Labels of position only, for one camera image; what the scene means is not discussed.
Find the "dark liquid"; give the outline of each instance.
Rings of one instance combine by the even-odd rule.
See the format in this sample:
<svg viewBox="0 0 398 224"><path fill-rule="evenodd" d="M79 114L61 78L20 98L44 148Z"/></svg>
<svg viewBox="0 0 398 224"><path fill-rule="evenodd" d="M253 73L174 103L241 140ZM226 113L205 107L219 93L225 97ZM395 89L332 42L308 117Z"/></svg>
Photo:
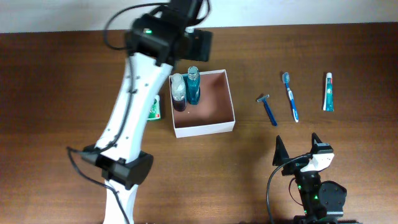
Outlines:
<svg viewBox="0 0 398 224"><path fill-rule="evenodd" d="M183 111L185 111L185 108L187 107L187 100L183 99L183 100L177 101L177 100L173 99L173 107L176 111L183 112Z"/></svg>

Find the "open box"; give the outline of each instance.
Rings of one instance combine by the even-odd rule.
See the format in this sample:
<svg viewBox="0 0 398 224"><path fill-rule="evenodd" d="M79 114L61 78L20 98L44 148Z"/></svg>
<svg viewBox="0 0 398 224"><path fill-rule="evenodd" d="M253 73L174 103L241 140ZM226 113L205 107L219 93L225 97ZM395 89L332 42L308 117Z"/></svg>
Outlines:
<svg viewBox="0 0 398 224"><path fill-rule="evenodd" d="M197 105L187 103L185 111L174 109L170 84L173 126L177 138L232 131L235 113L229 92L226 70L200 72L200 100Z"/></svg>

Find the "blue bottle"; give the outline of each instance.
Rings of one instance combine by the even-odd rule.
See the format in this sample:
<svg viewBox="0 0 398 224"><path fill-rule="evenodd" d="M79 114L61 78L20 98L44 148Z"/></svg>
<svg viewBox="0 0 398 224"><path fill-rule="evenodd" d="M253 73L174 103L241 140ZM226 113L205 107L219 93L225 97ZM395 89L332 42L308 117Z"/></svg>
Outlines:
<svg viewBox="0 0 398 224"><path fill-rule="evenodd" d="M192 105L197 105L200 98L200 75L199 69L195 66L188 68L188 102Z"/></svg>

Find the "wooden table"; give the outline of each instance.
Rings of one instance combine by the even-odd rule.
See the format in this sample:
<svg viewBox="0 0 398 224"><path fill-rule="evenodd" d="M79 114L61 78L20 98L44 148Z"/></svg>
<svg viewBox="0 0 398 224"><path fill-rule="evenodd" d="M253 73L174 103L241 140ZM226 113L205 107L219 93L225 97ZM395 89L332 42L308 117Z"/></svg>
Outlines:
<svg viewBox="0 0 398 224"><path fill-rule="evenodd" d="M209 30L211 60L181 61L176 72L227 70L234 131L176 139L164 85L163 119L147 124L142 142L155 162L138 190L136 223L267 223L275 137L297 156L313 132L335 149L321 175L348 189L344 217L398 220L398 24ZM65 150L98 139L118 94L125 53L101 41L100 32L0 35L0 223L102 222L105 189L78 176ZM297 124L281 71L290 73ZM321 110L325 72L333 113ZM260 93L271 96L277 128L255 102ZM99 169L79 165L102 181ZM303 215L289 181L278 173L271 186L272 212L284 220Z"/></svg>

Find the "bottle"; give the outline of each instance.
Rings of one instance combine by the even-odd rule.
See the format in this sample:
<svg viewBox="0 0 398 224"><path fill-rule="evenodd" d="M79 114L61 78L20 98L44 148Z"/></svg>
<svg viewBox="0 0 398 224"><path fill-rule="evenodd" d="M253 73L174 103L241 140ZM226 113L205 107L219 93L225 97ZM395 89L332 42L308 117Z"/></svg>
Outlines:
<svg viewBox="0 0 398 224"><path fill-rule="evenodd" d="M199 69L195 66L188 68L188 102L197 105L200 98L200 75Z"/></svg>
<svg viewBox="0 0 398 224"><path fill-rule="evenodd" d="M182 112L187 107L187 89L179 73L172 75L172 101L176 111Z"/></svg>

